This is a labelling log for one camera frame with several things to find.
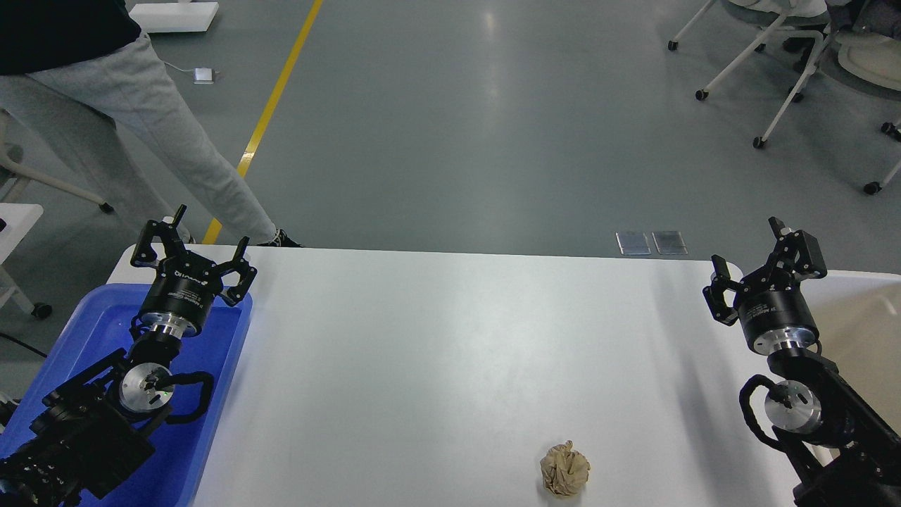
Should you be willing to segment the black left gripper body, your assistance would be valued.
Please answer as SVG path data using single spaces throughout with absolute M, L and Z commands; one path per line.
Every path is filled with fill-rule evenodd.
M 202 256 L 168 258 L 156 267 L 156 276 L 137 314 L 141 323 L 182 322 L 183 336 L 197 336 L 215 297 L 222 291 L 216 263 Z

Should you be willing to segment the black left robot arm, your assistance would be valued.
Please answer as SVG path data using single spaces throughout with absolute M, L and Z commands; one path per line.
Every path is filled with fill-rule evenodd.
M 176 229 L 186 210 L 146 223 L 131 264 L 151 268 L 155 278 L 127 323 L 131 346 L 42 398 L 32 438 L 2 458 L 4 506 L 77 506 L 84 492 L 102 499 L 151 460 L 156 430 L 192 424 L 212 407 L 216 373 L 177 373 L 173 365 L 184 340 L 202 333 L 215 302 L 241 304 L 258 271 L 245 257 L 248 237 L 225 262 L 187 248 Z

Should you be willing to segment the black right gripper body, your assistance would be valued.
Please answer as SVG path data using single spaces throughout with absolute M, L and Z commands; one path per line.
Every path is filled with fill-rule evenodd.
M 780 349 L 808 349 L 819 341 L 820 331 L 798 280 L 750 274 L 741 283 L 744 287 L 734 304 L 749 350 L 772 354 Z

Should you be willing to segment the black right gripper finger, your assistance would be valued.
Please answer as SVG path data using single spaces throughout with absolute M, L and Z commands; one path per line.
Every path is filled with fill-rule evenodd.
M 772 216 L 768 223 L 775 247 L 766 263 L 760 267 L 758 280 L 808 280 L 827 276 L 828 269 L 819 241 L 802 229 L 791 229 Z
M 702 289 L 707 307 L 715 321 L 723 325 L 733 325 L 739 320 L 739 311 L 725 301 L 725 293 L 740 296 L 748 286 L 740 280 L 731 279 L 727 260 L 721 256 L 711 256 L 712 275 L 710 283 Z

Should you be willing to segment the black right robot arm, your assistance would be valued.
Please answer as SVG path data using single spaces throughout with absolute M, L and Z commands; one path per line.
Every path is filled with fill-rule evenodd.
M 820 331 L 802 295 L 804 280 L 827 274 L 814 235 L 769 219 L 775 244 L 739 280 L 711 257 L 702 295 L 715 321 L 739 323 L 748 349 L 765 356 L 774 381 L 753 375 L 739 392 L 748 429 L 784 453 L 799 478 L 797 506 L 897 506 L 899 435 L 821 353 Z

